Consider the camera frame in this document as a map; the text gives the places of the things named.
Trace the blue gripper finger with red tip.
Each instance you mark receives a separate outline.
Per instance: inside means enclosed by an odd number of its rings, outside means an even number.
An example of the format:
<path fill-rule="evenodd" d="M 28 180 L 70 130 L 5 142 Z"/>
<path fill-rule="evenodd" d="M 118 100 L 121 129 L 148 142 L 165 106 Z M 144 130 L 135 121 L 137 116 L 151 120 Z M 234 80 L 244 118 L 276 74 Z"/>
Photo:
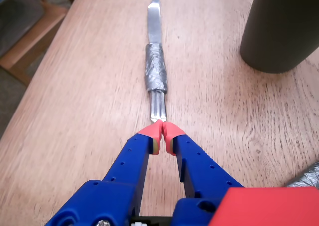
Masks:
<path fill-rule="evenodd" d="M 139 214 L 148 158 L 159 153 L 163 122 L 129 138 L 102 180 L 89 180 L 48 226 L 127 226 Z"/>
<path fill-rule="evenodd" d="M 199 145 L 173 123 L 163 124 L 169 154 L 176 156 L 185 198 L 175 206 L 172 226 L 206 226 L 231 187 L 241 187 Z"/>

